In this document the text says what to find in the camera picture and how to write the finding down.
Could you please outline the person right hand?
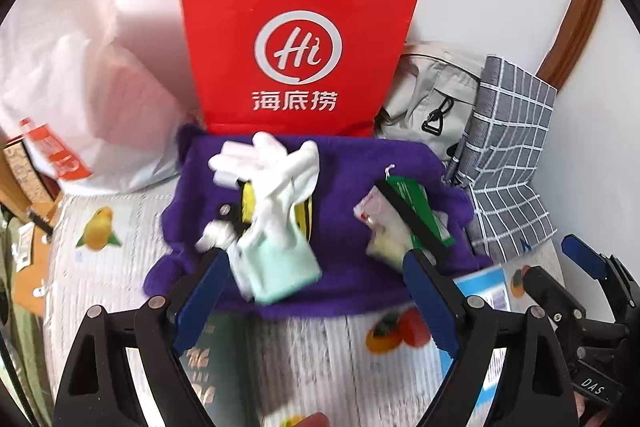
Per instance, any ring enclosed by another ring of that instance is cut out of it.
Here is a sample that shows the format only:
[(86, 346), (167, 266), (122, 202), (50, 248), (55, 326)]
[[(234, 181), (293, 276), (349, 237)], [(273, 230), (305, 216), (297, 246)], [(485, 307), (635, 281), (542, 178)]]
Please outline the person right hand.
[(609, 407), (602, 407), (599, 402), (589, 400), (578, 392), (574, 393), (574, 397), (580, 427), (600, 427), (612, 412)]

